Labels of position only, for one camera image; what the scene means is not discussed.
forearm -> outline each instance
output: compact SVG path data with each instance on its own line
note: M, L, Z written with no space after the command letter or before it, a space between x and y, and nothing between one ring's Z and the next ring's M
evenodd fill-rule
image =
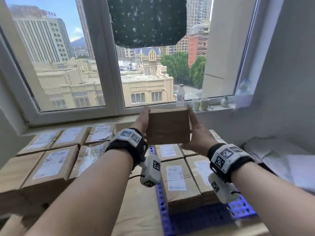
M315 197L250 162L232 182L273 235L314 235Z
M27 236L111 235L132 165L127 151L106 152L55 200Z

mountain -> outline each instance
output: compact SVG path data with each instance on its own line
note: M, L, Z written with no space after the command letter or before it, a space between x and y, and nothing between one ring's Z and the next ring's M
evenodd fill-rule
M84 37L81 37L80 39L76 39L75 41L70 43L72 47L86 47L85 39Z

blue plastic tray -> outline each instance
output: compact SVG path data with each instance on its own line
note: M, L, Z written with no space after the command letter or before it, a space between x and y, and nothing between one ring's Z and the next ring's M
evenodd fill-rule
M169 216L167 214L161 182L156 186L161 220L165 236L187 234L211 226L232 223L237 218L255 215L256 212L241 195L236 201L229 204L213 204L202 206L196 210Z

red building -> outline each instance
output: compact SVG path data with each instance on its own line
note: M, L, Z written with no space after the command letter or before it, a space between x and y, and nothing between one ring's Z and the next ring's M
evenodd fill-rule
M199 55L207 57L210 22L205 20L202 24L191 27L188 42L188 65L196 61Z

cloud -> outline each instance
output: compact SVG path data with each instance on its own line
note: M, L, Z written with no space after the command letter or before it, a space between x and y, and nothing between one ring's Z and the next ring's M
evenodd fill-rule
M77 39L80 39L82 36L74 36L74 37L70 37L70 42L73 42Z
M79 28L79 27L76 27L76 28L74 29L74 32L83 33L82 29Z

